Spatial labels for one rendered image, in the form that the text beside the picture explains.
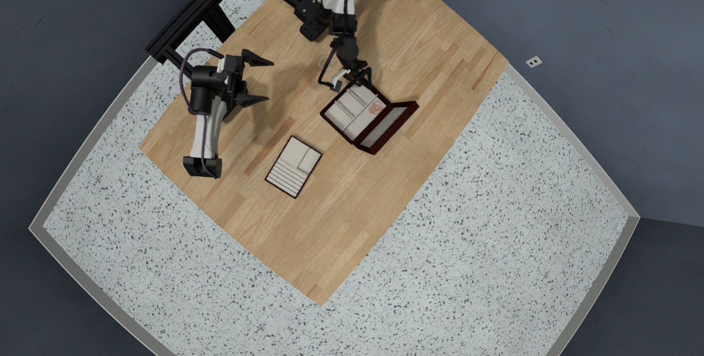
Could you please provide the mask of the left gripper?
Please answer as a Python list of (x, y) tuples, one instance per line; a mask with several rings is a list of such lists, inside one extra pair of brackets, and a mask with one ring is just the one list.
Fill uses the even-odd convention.
[[(372, 83), (371, 83), (371, 70), (372, 70), (372, 68), (371, 68), (371, 66), (367, 66), (368, 65), (367, 61), (358, 60), (357, 57), (351, 61), (345, 60), (342, 57), (339, 57), (338, 60), (341, 62), (343, 67), (341, 67), (341, 69), (335, 75), (332, 76), (331, 82), (330, 82), (331, 84), (333, 84), (332, 88), (335, 87), (337, 79), (341, 75), (343, 75), (344, 73), (345, 74), (343, 75), (343, 77), (345, 79), (349, 80), (350, 82), (354, 83), (355, 85), (357, 85), (359, 87), (361, 87), (363, 85), (368, 90), (372, 88)], [(365, 66), (367, 66), (367, 68), (362, 69)], [(359, 69), (362, 69), (362, 70), (359, 71)], [(363, 82), (363, 80), (362, 80), (363, 76), (365, 76), (366, 74), (368, 77), (368, 84)], [(355, 80), (353, 80), (351, 78), (354, 78), (358, 83), (355, 82)]]

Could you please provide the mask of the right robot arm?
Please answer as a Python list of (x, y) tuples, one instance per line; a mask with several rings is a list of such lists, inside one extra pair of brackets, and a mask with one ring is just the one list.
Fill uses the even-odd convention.
[[(227, 75), (231, 75), (237, 67), (237, 57), (226, 54), (225, 58), (224, 68), (217, 74), (221, 80), (226, 80)], [(212, 68), (209, 65), (196, 65), (192, 69), (190, 105), (198, 112), (189, 109), (190, 113), (197, 115), (196, 130), (190, 156), (183, 156), (183, 166), (190, 176), (221, 178), (222, 159), (218, 158), (218, 139), (222, 118), (237, 101), (228, 95), (227, 89), (211, 87)], [(206, 120), (204, 116), (207, 116)], [(204, 158), (207, 170), (214, 177), (206, 172), (201, 158)]]

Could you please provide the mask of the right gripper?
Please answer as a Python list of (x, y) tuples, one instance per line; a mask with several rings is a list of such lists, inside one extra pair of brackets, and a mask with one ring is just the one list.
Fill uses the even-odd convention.
[[(269, 97), (262, 97), (257, 95), (246, 94), (247, 82), (243, 80), (243, 72), (245, 68), (245, 62), (250, 66), (272, 66), (273, 61), (269, 61), (262, 57), (259, 57), (256, 53), (250, 52), (248, 48), (243, 48), (241, 57), (234, 56), (238, 60), (236, 65), (236, 71), (231, 75), (227, 75), (226, 80), (221, 80), (216, 78), (218, 73), (221, 73), (224, 68), (224, 61), (226, 61), (226, 56), (222, 55), (219, 60), (218, 66), (213, 66), (213, 76), (210, 76), (210, 84), (213, 88), (227, 89), (227, 93), (234, 100), (236, 100), (237, 105), (241, 108), (247, 108), (248, 106), (255, 105), (258, 102), (264, 102), (269, 100)], [(235, 83), (236, 82), (236, 83)]]

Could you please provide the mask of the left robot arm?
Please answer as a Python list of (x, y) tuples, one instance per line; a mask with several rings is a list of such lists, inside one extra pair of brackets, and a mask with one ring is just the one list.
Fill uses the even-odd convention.
[(333, 41), (329, 44), (332, 49), (345, 28), (344, 8), (347, 8), (349, 29), (334, 53), (336, 57), (350, 61), (359, 55), (355, 37), (358, 21), (355, 20), (354, 0), (320, 0), (320, 6), (316, 7), (315, 14), (302, 25), (301, 30), (313, 40), (329, 24), (328, 34), (338, 36), (333, 37)]

